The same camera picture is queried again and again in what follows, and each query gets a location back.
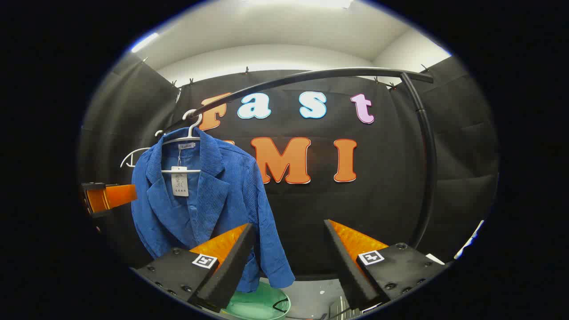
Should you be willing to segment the ceiling light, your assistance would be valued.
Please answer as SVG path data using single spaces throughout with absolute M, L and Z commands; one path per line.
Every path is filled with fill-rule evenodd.
M 138 39 L 134 43 L 134 45 L 131 46 L 130 52 L 137 53 L 138 51 L 145 48 L 147 45 L 149 45 L 151 42 L 153 42 L 158 37 L 159 37 L 159 34 L 157 32 L 152 32 L 150 34 L 143 36 L 141 39 Z

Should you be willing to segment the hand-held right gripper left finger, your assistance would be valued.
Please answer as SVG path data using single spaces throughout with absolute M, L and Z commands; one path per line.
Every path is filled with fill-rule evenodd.
M 236 291 L 255 239 L 254 226 L 243 224 L 191 250 L 174 247 L 134 273 L 184 304 L 219 312 Z

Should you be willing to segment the white cabinet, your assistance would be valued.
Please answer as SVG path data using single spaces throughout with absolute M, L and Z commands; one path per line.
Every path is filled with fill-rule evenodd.
M 396 252 L 389 247 L 358 255 L 357 268 L 345 267 L 344 291 L 329 306 L 329 320 L 349 320 L 383 308 L 431 282 L 448 265 L 431 254 Z

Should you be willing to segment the green mesh laundry hamper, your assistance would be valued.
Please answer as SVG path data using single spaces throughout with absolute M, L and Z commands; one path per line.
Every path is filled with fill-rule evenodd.
M 291 301 L 285 292 L 260 282 L 254 292 L 234 293 L 221 313 L 241 320 L 280 320 L 290 308 Z

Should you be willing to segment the blue corduroy jacket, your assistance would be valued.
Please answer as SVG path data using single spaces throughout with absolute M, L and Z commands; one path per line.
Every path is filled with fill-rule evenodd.
M 187 136 L 181 128 L 162 136 L 136 162 L 132 202 L 136 232 L 153 259 L 174 247 L 193 249 L 211 238 L 250 223 L 255 246 L 236 289 L 256 291 L 261 277 L 278 289 L 295 276 L 280 242 L 256 159 L 242 149 L 194 128 L 200 140 L 163 145 Z M 199 169 L 169 174 L 162 170 Z

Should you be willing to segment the black metal clothes rack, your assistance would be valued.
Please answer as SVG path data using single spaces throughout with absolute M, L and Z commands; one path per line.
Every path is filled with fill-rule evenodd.
M 347 68 L 332 68 L 323 69 L 318 71 L 301 72 L 285 77 L 278 78 L 276 80 L 266 81 L 264 83 L 256 84 L 244 88 L 242 90 L 231 93 L 226 97 L 217 99 L 211 103 L 205 104 L 202 107 L 198 107 L 196 110 L 187 111 L 182 117 L 182 120 L 175 122 L 170 125 L 167 129 L 163 130 L 163 135 L 166 135 L 173 130 L 179 128 L 181 124 L 185 121 L 187 117 L 195 118 L 198 115 L 202 115 L 204 112 L 209 111 L 213 108 L 220 106 L 221 104 L 229 103 L 230 101 L 236 99 L 242 99 L 249 94 L 258 93 L 267 89 L 272 89 L 280 86 L 285 86 L 289 84 L 295 84 L 311 80 L 327 79 L 327 78 L 337 78 L 337 77 L 349 77 L 349 76 L 384 76 L 384 77 L 396 77 L 399 78 L 404 86 L 410 93 L 411 100 L 414 104 L 415 113 L 419 122 L 419 129 L 421 132 L 421 140 L 424 147 L 424 164 L 425 164 L 425 184 L 423 199 L 421 201 L 421 211 L 418 217 L 418 223 L 414 228 L 411 244 L 413 247 L 418 247 L 421 240 L 424 237 L 425 231 L 428 227 L 429 221 L 432 217 L 433 212 L 433 201 L 435 196 L 435 182 L 437 175 L 437 152 L 436 152 L 436 142 L 434 138 L 434 130 L 429 121 L 429 116 L 426 109 L 424 108 L 423 101 L 414 86 L 413 81 L 421 81 L 425 83 L 432 84 L 434 79 L 431 75 L 423 74 L 420 72 L 411 72 L 400 69 L 392 68 L 380 68 L 380 67 L 347 67 Z

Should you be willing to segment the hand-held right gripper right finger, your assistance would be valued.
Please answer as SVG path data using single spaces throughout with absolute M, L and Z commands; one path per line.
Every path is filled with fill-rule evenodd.
M 406 243 L 386 245 L 333 220 L 325 234 L 336 273 L 351 309 L 364 311 L 400 300 L 446 269 Z

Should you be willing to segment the white plastic clothes hanger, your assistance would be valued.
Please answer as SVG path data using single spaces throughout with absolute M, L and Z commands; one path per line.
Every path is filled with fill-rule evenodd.
M 127 154 L 123 159 L 122 162 L 119 165 L 119 168 L 122 167 L 128 167 L 128 168 L 134 168 L 136 166 L 136 162 L 134 160 L 134 155 L 140 152 L 144 152 L 146 150 L 148 150 L 150 147 L 146 147 L 146 148 L 137 148 L 136 150 L 130 152 L 129 154 Z
M 186 120 L 190 116 L 193 117 L 194 115 L 196 115 L 196 113 L 197 113 L 197 109 L 190 109 L 189 111 L 185 112 L 185 114 L 182 117 L 182 120 Z M 170 140 L 166 140 L 164 138 L 163 139 L 163 145 L 178 143 L 178 142 L 182 142 L 185 140 L 191 140 L 191 141 L 200 140 L 199 136 L 193 136 L 193 130 L 195 127 L 197 127 L 201 124 L 202 119 L 203 119 L 202 114 L 199 114 L 198 120 L 188 128 L 187 136 L 183 136 L 181 138 L 170 139 Z M 186 173 L 199 173 L 199 172 L 200 172 L 199 169 L 191 170 L 191 169 L 187 169 L 187 168 L 180 168 L 180 166 L 178 166 L 178 168 L 171 169 L 171 170 L 162 170 L 162 173 L 169 173 L 169 174 L 186 174 Z

